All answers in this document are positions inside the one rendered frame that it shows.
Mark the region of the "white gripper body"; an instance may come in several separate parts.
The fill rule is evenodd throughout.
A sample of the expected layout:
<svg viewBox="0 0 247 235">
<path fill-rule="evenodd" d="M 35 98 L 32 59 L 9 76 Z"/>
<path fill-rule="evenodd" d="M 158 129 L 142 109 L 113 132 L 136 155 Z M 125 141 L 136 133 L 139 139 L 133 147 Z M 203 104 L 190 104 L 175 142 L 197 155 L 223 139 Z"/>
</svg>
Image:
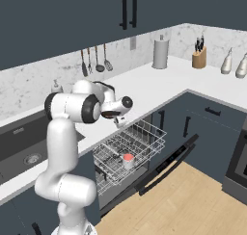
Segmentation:
<svg viewBox="0 0 247 235">
<path fill-rule="evenodd" d="M 118 116 L 114 118 L 114 123 L 118 128 L 122 128 L 127 124 L 127 119 L 125 116 Z"/>
</svg>

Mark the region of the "white cup with red inside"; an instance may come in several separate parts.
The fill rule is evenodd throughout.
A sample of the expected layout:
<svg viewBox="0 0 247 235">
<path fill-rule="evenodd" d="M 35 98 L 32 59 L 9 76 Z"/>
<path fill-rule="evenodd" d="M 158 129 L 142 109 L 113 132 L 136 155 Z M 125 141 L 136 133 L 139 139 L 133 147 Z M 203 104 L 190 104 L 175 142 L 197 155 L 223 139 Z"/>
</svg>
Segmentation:
<svg viewBox="0 0 247 235">
<path fill-rule="evenodd" d="M 131 153 L 126 153 L 124 155 L 123 166 L 126 170 L 130 170 L 134 166 L 134 156 Z"/>
</svg>

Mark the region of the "narrow dark blue cupboard door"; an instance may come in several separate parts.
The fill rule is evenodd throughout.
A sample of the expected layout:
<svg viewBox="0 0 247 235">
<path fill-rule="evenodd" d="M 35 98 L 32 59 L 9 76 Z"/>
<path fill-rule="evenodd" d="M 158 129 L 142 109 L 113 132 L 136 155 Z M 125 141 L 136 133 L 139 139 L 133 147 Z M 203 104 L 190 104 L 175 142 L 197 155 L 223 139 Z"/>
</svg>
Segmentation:
<svg viewBox="0 0 247 235">
<path fill-rule="evenodd" d="M 162 110 L 165 111 L 165 117 L 163 133 L 162 135 L 159 135 L 158 129 L 160 124 L 160 114 L 158 112 Z M 153 128 L 151 131 L 155 136 L 163 137 L 165 145 L 159 153 L 156 153 L 151 158 L 150 168 L 155 167 L 158 162 L 160 162 L 168 154 L 175 151 L 183 144 L 183 128 L 185 117 L 185 97 L 183 95 L 152 113 L 151 122 Z"/>
</svg>

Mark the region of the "black dishwasher door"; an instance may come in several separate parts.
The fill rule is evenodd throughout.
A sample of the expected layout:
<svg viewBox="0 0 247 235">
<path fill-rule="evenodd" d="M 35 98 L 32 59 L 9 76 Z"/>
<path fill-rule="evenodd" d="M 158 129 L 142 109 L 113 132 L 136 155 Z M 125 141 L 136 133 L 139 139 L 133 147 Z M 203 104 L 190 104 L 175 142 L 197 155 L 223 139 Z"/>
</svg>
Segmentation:
<svg viewBox="0 0 247 235">
<path fill-rule="evenodd" d="M 104 217 L 109 213 L 115 206 L 131 197 L 135 193 L 139 196 L 144 195 L 155 185 L 160 183 L 165 177 L 167 177 L 175 168 L 177 168 L 181 162 L 190 154 L 190 152 L 195 148 L 195 141 L 199 139 L 199 135 L 193 135 L 188 141 L 186 141 L 181 147 L 179 147 L 174 152 L 171 152 L 168 156 L 162 159 L 156 164 L 155 167 L 146 171 L 142 176 L 133 181 L 128 187 L 126 187 L 122 192 L 120 192 L 116 197 L 114 197 L 109 203 L 100 209 L 100 216 Z M 158 177 L 153 183 L 147 186 L 160 172 L 167 169 L 172 163 L 174 165 L 170 167 L 165 173 Z"/>
</svg>

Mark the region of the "wide dark blue cupboard door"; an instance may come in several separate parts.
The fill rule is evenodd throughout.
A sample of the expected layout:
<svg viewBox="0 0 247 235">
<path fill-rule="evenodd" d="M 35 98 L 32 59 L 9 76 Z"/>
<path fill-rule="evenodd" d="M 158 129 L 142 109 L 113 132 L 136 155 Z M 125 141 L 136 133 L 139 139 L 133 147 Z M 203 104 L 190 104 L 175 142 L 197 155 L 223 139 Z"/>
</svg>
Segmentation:
<svg viewBox="0 0 247 235">
<path fill-rule="evenodd" d="M 185 162 L 214 180 L 223 183 L 240 135 L 245 116 L 209 118 L 190 112 L 188 136 L 197 134 L 195 148 Z"/>
</svg>

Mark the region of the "hanging slotted turner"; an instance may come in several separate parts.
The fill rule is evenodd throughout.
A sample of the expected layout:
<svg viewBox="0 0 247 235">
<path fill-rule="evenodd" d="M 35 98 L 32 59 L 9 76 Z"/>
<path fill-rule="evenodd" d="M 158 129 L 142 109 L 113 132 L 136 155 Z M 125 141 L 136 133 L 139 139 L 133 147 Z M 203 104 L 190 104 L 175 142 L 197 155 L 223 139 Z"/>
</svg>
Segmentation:
<svg viewBox="0 0 247 235">
<path fill-rule="evenodd" d="M 105 68 L 108 71 L 112 71 L 113 70 L 113 66 L 106 58 L 106 44 L 105 43 L 103 44 L 103 49 L 104 49 L 104 65 L 105 65 Z"/>
</svg>

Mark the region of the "hanging dark ladle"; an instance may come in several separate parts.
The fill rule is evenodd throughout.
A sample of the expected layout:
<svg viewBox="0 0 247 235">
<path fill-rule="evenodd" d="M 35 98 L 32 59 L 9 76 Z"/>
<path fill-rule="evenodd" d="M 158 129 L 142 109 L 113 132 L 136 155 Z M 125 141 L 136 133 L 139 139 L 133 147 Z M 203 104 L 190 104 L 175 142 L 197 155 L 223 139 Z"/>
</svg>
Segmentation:
<svg viewBox="0 0 247 235">
<path fill-rule="evenodd" d="M 97 72 L 103 72 L 104 69 L 105 69 L 105 67 L 104 67 L 104 65 L 100 65 L 100 64 L 98 63 L 97 46 L 95 46 L 95 51 L 96 51 L 96 71 L 97 71 Z"/>
</svg>

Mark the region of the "hanging metal fork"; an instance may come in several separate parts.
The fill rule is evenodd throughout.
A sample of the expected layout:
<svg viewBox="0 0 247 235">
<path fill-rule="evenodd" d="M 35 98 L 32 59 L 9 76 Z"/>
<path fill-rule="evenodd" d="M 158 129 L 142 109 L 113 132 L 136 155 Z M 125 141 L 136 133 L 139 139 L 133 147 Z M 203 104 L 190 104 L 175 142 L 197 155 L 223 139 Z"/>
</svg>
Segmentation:
<svg viewBox="0 0 247 235">
<path fill-rule="evenodd" d="M 89 69 L 90 74 L 93 74 L 90 47 L 87 48 L 87 52 L 88 52 L 88 60 L 89 60 L 88 69 Z"/>
</svg>

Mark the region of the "dark hanging spatula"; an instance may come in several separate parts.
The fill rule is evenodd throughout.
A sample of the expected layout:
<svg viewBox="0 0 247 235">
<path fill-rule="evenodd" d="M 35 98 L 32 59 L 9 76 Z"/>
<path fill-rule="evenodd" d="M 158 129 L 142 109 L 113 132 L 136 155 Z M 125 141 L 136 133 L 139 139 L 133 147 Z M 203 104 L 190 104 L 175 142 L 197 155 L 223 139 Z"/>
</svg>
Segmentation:
<svg viewBox="0 0 247 235">
<path fill-rule="evenodd" d="M 84 77 L 87 77 L 88 76 L 88 70 L 87 70 L 86 64 L 84 62 L 83 50 L 81 50 L 81 58 L 82 58 L 82 72 L 83 72 Z"/>
</svg>

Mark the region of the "white paper towel roll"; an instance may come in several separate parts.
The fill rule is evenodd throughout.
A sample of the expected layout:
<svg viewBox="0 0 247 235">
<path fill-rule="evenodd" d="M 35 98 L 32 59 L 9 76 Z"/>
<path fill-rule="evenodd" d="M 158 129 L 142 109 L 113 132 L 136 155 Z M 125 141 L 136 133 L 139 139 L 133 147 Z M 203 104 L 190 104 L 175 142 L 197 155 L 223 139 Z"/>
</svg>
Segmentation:
<svg viewBox="0 0 247 235">
<path fill-rule="evenodd" d="M 154 41 L 152 67 L 155 69 L 165 69 L 167 67 L 169 42 L 163 35 Z"/>
</svg>

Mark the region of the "dark grey sink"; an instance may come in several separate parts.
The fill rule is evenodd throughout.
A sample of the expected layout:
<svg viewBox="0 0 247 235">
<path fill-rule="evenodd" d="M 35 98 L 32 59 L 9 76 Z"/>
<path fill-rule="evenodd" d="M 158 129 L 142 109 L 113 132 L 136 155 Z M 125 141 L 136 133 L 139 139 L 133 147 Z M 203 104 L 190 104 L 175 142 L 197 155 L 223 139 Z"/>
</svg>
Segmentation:
<svg viewBox="0 0 247 235">
<path fill-rule="evenodd" d="M 0 185 L 48 160 L 46 174 L 58 178 L 78 163 L 84 136 L 65 115 L 45 110 L 0 127 Z"/>
</svg>

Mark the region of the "dark blue drawer front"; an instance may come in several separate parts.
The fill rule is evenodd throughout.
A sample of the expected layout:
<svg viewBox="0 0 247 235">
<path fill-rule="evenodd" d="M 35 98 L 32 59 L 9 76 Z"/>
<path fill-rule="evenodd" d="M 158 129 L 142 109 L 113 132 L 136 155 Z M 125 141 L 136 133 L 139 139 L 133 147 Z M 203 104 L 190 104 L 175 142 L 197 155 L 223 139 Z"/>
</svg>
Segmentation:
<svg viewBox="0 0 247 235">
<path fill-rule="evenodd" d="M 219 124 L 225 128 L 240 131 L 242 124 L 246 118 L 246 114 L 237 109 L 220 104 L 210 99 L 200 97 L 196 94 L 188 92 L 186 94 L 186 104 L 188 110 L 201 118 L 205 118 L 210 122 Z M 221 116 L 215 116 L 205 111 L 206 107 L 210 107 L 214 111 L 221 111 Z"/>
</svg>

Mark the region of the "pale grey bottle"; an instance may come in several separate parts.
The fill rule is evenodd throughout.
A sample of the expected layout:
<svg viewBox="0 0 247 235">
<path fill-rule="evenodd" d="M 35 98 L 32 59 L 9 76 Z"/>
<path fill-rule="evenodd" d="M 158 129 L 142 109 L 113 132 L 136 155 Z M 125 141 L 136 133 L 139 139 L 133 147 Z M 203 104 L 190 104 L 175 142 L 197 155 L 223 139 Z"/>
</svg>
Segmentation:
<svg viewBox="0 0 247 235">
<path fill-rule="evenodd" d="M 247 53 L 244 55 L 243 59 L 240 61 L 237 70 L 235 72 L 236 78 L 244 78 L 247 75 Z"/>
<path fill-rule="evenodd" d="M 232 52 L 233 52 L 233 50 L 230 48 L 228 55 L 226 56 L 222 66 L 221 66 L 221 73 L 222 74 L 229 74 L 232 70 Z"/>
</svg>

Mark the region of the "dark grey oven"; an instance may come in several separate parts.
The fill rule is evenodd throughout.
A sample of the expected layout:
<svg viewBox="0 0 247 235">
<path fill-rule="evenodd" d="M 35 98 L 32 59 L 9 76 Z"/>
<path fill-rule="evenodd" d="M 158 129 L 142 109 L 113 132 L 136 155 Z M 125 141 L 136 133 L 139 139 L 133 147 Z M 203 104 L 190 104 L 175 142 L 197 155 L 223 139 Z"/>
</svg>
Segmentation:
<svg viewBox="0 0 247 235">
<path fill-rule="evenodd" d="M 222 190 L 247 205 L 247 118 L 224 177 Z"/>
</svg>

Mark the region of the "dark blue wall cupboard door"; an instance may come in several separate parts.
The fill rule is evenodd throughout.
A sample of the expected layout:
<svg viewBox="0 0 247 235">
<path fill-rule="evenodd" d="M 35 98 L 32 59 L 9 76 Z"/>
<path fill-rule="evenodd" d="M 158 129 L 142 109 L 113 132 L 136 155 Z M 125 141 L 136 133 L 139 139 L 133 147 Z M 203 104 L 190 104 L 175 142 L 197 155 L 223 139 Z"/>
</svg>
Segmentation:
<svg viewBox="0 0 247 235">
<path fill-rule="evenodd" d="M 0 0 L 0 70 L 127 36 L 122 0 Z"/>
<path fill-rule="evenodd" d="M 137 0 L 137 33 L 183 23 L 247 31 L 247 0 Z"/>
</svg>

